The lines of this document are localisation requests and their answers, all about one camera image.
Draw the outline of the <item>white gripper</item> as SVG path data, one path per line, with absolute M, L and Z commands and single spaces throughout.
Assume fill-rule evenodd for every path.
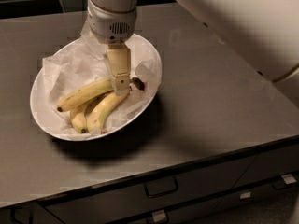
M 104 58 L 117 96 L 124 95 L 130 87 L 131 51 L 122 42 L 133 35 L 136 18 L 136 9 L 124 13 L 112 12 L 88 0 L 87 22 L 90 29 L 100 43 L 109 44 Z

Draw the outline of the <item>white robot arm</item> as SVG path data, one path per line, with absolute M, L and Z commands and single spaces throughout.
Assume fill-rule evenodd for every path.
M 207 25 L 290 100 L 299 97 L 299 0 L 175 0 Z M 133 24 L 137 0 L 88 0 L 88 22 L 101 43 L 127 40 L 115 22 Z

